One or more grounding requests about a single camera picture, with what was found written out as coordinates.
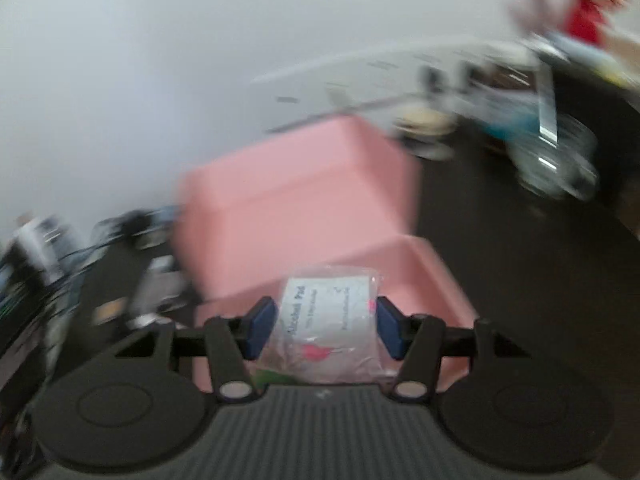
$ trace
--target glass jar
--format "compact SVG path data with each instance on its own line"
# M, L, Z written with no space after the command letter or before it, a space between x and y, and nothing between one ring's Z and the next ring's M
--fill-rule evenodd
M538 58L524 47L505 47L489 54L488 60L487 77L480 85L483 142L492 152L506 154L514 117L537 106Z

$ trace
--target round disc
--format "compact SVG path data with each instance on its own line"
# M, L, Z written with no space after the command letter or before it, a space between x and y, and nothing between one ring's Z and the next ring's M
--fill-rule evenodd
M204 415L204 396L187 378L118 359L54 383L37 403L34 424L45 452L60 462L126 468L178 451Z
M591 461L612 427L599 389L569 370L527 358L478 366L443 394L438 409L463 449L529 472Z

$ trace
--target ribbed black surface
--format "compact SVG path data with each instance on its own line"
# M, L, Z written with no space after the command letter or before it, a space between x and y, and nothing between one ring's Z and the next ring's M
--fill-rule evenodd
M38 480L104 480L51 465ZM430 412L376 386L272 386L248 406L223 408L171 461L118 480L610 479L594 466L552 476L499 471L457 449Z

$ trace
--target cable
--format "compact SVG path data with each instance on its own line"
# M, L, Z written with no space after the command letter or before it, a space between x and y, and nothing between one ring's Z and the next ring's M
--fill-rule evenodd
M89 251L89 255L91 255L91 253L93 253L94 251L98 251L104 247L108 247L111 244L115 243L117 241L117 238L113 238L111 240L109 240L108 242L105 242L103 244L100 245L94 245L93 247L85 247L84 249L78 249L77 251L72 251L68 254L65 254L64 256L62 256L59 261L61 262L62 260L65 260L66 258L70 257L70 256L74 256L74 254L78 254L78 253L85 253L87 251Z
M47 322L50 322L52 319L54 319L54 318L56 318L58 316L64 316L65 314L68 314L72 310L75 310L77 306L78 306L77 303L70 304L70 305L67 305L65 308L62 308L62 309L54 312L53 314L50 314L50 316L47 318Z
M63 290L62 292L60 292L59 294L54 295L52 298L47 298L47 305L50 305L51 303L55 303L57 300L59 300L60 298L62 298L63 296L66 296L69 293L68 290Z
M107 227L107 231L106 231L106 236L103 237L107 237L109 238L111 235L113 235L113 229L114 227L116 227L116 225L120 225L122 223L122 216L116 216L116 217L112 217L112 218L107 218L104 220L100 220L92 229L91 231L91 237L89 238L89 240L91 240L93 243L92 245L97 245L98 243L100 243L100 238L101 237L95 237L95 232L96 229L102 227L102 226L108 226Z

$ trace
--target pink box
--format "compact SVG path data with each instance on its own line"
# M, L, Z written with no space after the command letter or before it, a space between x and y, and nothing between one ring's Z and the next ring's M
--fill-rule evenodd
M417 162L352 116L301 128L214 160L182 186L174 244L209 303L197 314L243 314L278 297L290 272L316 264L371 267L382 294L407 314L427 312L471 326L463 293L431 246L407 236ZM440 386L462 368L443 364ZM206 367L196 367L206 389Z

